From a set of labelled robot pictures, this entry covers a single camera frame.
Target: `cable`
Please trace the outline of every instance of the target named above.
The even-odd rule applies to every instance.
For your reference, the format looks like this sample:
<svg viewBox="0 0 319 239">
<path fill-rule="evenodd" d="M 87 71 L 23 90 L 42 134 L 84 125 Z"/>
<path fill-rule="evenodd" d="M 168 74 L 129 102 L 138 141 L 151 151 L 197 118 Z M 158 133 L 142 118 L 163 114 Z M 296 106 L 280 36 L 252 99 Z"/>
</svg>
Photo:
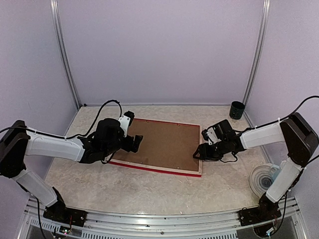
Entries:
<svg viewBox="0 0 319 239">
<path fill-rule="evenodd" d="M 277 216 L 275 215 L 275 226 L 277 226 L 277 222 L 278 222 L 277 219 L 278 219 L 278 218 L 277 218 Z"/>
<path fill-rule="evenodd" d="M 270 235 L 266 235 L 266 237 L 260 237 L 260 236 L 258 236 L 258 235 L 256 235 L 256 236 L 258 236 L 259 238 L 270 238 L 270 237 L 272 237 L 274 234 L 276 234 L 276 233 L 279 231 L 281 225 L 283 224 L 284 218 L 285 218 L 287 198 L 288 198 L 287 194 L 288 194 L 288 191 L 283 195 L 283 196 L 285 196 L 285 204 L 284 204 L 283 217 L 282 217 L 282 219 L 281 219 L 281 221 L 280 221 L 279 226 L 278 226 L 278 227 L 276 228 L 276 230 L 274 231 L 274 233 L 272 233 L 272 234 L 270 234 Z"/>
<path fill-rule="evenodd" d="M 44 239 L 47 239 L 44 235 L 44 232 L 43 232 L 43 229 L 42 229 L 42 224 L 41 224 L 41 218 L 40 218 L 40 202 L 38 200 L 38 198 L 35 198 L 37 203 L 38 203 L 38 219 L 39 219 L 39 225 L 40 225 L 40 230 L 41 230 L 41 233 L 42 233 L 42 236 Z"/>
<path fill-rule="evenodd" d="M 95 117 L 93 123 L 91 124 L 89 130 L 88 130 L 85 134 L 79 134 L 79 133 L 78 133 L 78 134 L 75 134 L 75 135 L 70 136 L 70 137 L 63 137 L 63 136 L 58 136 L 58 135 L 54 135 L 54 134 L 50 134 L 50 133 L 44 133 L 44 132 L 40 132 L 40 131 L 35 131 L 35 130 L 32 130 L 32 129 L 27 128 L 27 127 L 23 127 L 23 126 L 11 126 L 11 127 L 7 127 L 7 128 L 4 128 L 4 129 L 0 130 L 0 133 L 5 132 L 5 131 L 10 130 L 10 129 L 19 128 L 19 129 L 24 129 L 24 130 L 29 131 L 29 132 L 32 132 L 32 133 L 37 133 L 37 134 L 40 134 L 40 135 L 49 136 L 49 137 L 53 137 L 53 138 L 59 138 L 59 139 L 72 139 L 72 138 L 75 138 L 75 137 L 77 137 L 77 136 L 86 137 L 86 136 L 89 134 L 89 132 L 91 131 L 91 129 L 93 128 L 94 124 L 96 123 L 96 120 L 98 119 L 98 117 L 99 117 L 99 115 L 100 115 L 101 110 L 103 109 L 103 107 L 104 107 L 105 105 L 107 105 L 108 103 L 111 103 L 111 102 L 115 102 L 115 103 L 117 103 L 117 104 L 119 105 L 119 107 L 120 107 L 120 117 L 121 117 L 121 115 L 122 115 L 122 106 L 121 106 L 120 102 L 118 102 L 117 100 L 109 100 L 109 101 L 106 101 L 106 102 L 100 107 L 100 109 L 99 109 L 99 111 L 98 111 L 98 113 L 97 113 L 97 115 L 96 115 L 96 117 Z"/>
<path fill-rule="evenodd" d="M 120 117 L 121 117 L 121 116 L 122 116 L 122 106 L 121 106 L 120 102 L 118 102 L 117 100 L 109 100 L 109 101 L 106 101 L 106 102 L 105 102 L 104 104 L 102 104 L 102 106 L 100 107 L 98 113 L 97 113 L 96 116 L 95 116 L 95 119 L 94 119 L 93 123 L 91 124 L 89 130 L 88 130 L 85 134 L 79 134 L 79 133 L 78 133 L 78 134 L 75 134 L 75 135 L 73 135 L 73 136 L 71 136 L 71 137 L 68 137 L 67 139 L 75 138 L 75 137 L 77 137 L 77 136 L 86 137 L 86 136 L 89 134 L 89 132 L 91 131 L 91 129 L 93 128 L 93 126 L 94 126 L 96 120 L 98 119 L 98 117 L 99 117 L 99 115 L 100 115 L 102 109 L 104 108 L 104 106 L 106 106 L 108 103 L 111 103 L 111 102 L 117 103 L 117 104 L 119 105 L 119 107 L 120 107 Z"/>
<path fill-rule="evenodd" d="M 272 233 L 270 236 L 273 236 L 274 234 L 276 234 L 276 233 L 279 231 L 281 225 L 282 225 L 283 222 L 284 222 L 285 213 L 286 213 L 287 198 L 288 198 L 287 194 L 288 194 L 288 191 L 285 193 L 285 205 L 284 205 L 283 217 L 282 217 L 282 219 L 281 219 L 281 221 L 280 221 L 279 226 L 276 228 L 276 230 L 274 231 L 274 233 Z"/>
<path fill-rule="evenodd" d="M 223 163 L 234 163 L 234 162 L 237 162 L 237 161 L 238 161 L 238 158 L 237 158 L 237 156 L 235 155 L 235 153 L 234 153 L 234 152 L 231 152 L 231 154 L 232 154 L 232 155 L 234 156 L 234 158 L 235 158 L 234 161 L 223 161 L 223 160 L 221 160 L 221 159 L 220 159 L 220 161 L 223 162 Z"/>
<path fill-rule="evenodd" d="M 285 120 L 285 119 L 289 118 L 289 117 L 292 116 L 294 113 L 296 113 L 297 110 L 299 110 L 299 108 L 300 108 L 306 101 L 308 101 L 308 100 L 310 100 L 310 99 L 313 99 L 313 98 L 318 98 L 318 99 L 319 99 L 319 96 L 309 96 L 309 97 L 305 98 L 305 99 L 298 105 L 298 107 L 295 108 L 294 111 L 292 111 L 289 115 L 283 117 L 283 118 L 280 119 L 280 120 Z M 276 122 L 278 122 L 278 120 L 275 120 L 275 121 L 272 121 L 272 122 L 269 122 L 269 123 L 266 123 L 266 124 L 257 126 L 256 128 L 261 128 L 261 127 L 264 127 L 264 126 L 267 126 L 267 125 L 270 125 L 270 124 L 273 124 L 273 123 L 276 123 Z"/>
<path fill-rule="evenodd" d="M 103 160 L 101 160 L 102 164 L 107 164 L 111 161 L 111 159 L 113 158 L 113 156 L 115 155 L 116 152 L 112 153 L 111 157 L 108 159 L 108 161 L 104 162 Z"/>
<path fill-rule="evenodd" d="M 315 161 L 317 158 L 319 158 L 319 154 L 318 154 L 316 157 L 314 157 L 312 160 L 310 160 L 310 161 L 307 163 L 307 165 L 310 164 L 311 162 Z"/>
</svg>

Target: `lavender wall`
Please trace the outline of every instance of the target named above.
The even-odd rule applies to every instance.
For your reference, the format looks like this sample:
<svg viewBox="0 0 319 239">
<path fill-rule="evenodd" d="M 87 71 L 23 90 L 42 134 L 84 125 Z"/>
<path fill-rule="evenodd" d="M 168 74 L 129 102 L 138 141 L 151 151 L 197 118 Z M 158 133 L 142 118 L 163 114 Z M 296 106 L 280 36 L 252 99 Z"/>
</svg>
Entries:
<svg viewBox="0 0 319 239">
<path fill-rule="evenodd" d="M 54 33 L 50 2 L 0 1 L 0 129 L 15 120 L 64 134 L 76 113 Z M 51 159 L 30 157 L 44 177 Z M 14 238 L 28 199 L 13 180 L 0 177 L 0 238 Z"/>
<path fill-rule="evenodd" d="M 289 114 L 310 95 L 319 95 L 319 2 L 272 0 L 262 57 L 247 112 L 254 124 Z M 319 133 L 319 100 L 299 111 Z M 274 163 L 286 158 L 284 145 L 267 147 Z M 319 235 L 319 160 L 307 167 L 294 194 L 311 238 Z"/>
<path fill-rule="evenodd" d="M 242 100 L 262 8 L 263 0 L 59 1 L 81 101 Z"/>
</svg>

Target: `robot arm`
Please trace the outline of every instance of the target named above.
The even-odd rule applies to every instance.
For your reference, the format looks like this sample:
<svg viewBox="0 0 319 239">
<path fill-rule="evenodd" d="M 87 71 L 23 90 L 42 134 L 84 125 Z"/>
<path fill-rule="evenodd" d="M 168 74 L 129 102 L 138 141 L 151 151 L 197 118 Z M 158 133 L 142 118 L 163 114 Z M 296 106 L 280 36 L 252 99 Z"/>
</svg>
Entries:
<svg viewBox="0 0 319 239">
<path fill-rule="evenodd" d="M 266 126 L 248 129 L 239 134 L 232 129 L 228 120 L 211 126 L 219 139 L 213 142 L 207 129 L 202 135 L 208 143 L 201 144 L 194 158 L 218 161 L 224 154 L 236 155 L 240 151 L 276 142 L 285 142 L 288 159 L 281 164 L 281 171 L 267 192 L 260 198 L 259 207 L 241 210 L 242 226 L 280 217 L 278 201 L 299 180 L 303 169 L 316 150 L 319 138 L 305 119 L 294 113 L 288 119 Z"/>
<path fill-rule="evenodd" d="M 24 190 L 32 193 L 46 206 L 44 217 L 54 221 L 83 226 L 86 212 L 69 209 L 59 192 L 49 187 L 24 164 L 25 155 L 60 157 L 79 163 L 107 163 L 120 148 L 137 152 L 143 136 L 127 135 L 134 113 L 126 112 L 118 120 L 99 121 L 95 132 L 88 137 L 67 139 L 27 128 L 23 121 L 16 121 L 0 140 L 0 174 L 12 178 Z"/>
</svg>

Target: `black cup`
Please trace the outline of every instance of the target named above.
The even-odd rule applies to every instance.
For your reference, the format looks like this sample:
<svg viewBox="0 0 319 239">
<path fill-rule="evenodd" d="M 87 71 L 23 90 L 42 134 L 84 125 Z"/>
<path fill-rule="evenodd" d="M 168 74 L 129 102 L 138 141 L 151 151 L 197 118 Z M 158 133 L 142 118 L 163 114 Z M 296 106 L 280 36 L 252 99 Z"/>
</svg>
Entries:
<svg viewBox="0 0 319 239">
<path fill-rule="evenodd" d="M 240 118 L 243 116 L 245 110 L 245 105 L 239 101 L 234 101 L 231 103 L 229 116 L 232 119 L 240 120 Z"/>
</svg>

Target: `brown board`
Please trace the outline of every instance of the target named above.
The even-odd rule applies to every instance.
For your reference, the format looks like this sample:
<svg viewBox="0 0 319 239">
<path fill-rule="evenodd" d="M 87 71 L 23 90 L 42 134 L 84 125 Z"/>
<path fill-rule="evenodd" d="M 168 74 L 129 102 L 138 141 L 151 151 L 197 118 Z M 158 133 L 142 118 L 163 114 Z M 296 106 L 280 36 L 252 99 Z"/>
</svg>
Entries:
<svg viewBox="0 0 319 239">
<path fill-rule="evenodd" d="M 200 132 L 201 127 L 195 124 L 134 119 L 128 134 L 144 136 L 139 151 L 119 150 L 110 163 L 200 177 L 202 162 L 192 157 L 201 144 Z"/>
</svg>

